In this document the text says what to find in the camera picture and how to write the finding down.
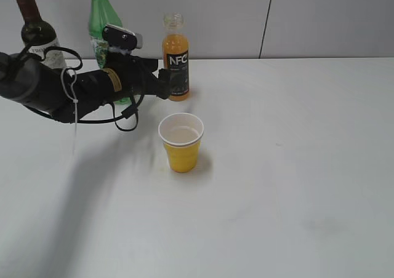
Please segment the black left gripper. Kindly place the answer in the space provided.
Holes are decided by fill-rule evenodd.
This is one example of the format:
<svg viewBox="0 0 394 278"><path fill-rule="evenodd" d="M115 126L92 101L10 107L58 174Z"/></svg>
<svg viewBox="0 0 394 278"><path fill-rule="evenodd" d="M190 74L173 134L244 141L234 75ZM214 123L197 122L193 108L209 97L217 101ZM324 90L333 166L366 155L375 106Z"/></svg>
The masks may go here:
<svg viewBox="0 0 394 278"><path fill-rule="evenodd" d="M158 77L153 74L158 69L158 59L109 52L106 68L118 75L122 86L119 92L106 97L107 103L132 95L153 95L163 100L171 96L171 72L162 68L158 71Z"/></svg>

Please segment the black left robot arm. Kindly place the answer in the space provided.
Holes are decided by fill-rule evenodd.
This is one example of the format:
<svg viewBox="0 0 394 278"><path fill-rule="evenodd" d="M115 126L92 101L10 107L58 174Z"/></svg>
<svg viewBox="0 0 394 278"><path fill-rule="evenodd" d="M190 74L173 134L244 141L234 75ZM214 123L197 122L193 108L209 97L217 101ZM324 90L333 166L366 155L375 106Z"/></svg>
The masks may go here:
<svg viewBox="0 0 394 278"><path fill-rule="evenodd" d="M167 99L172 91L171 73L158 70L158 60L110 53L103 69L73 79L61 69L51 69L32 54L21 60L1 54L1 96L49 118L73 123L101 106L133 95Z"/></svg>

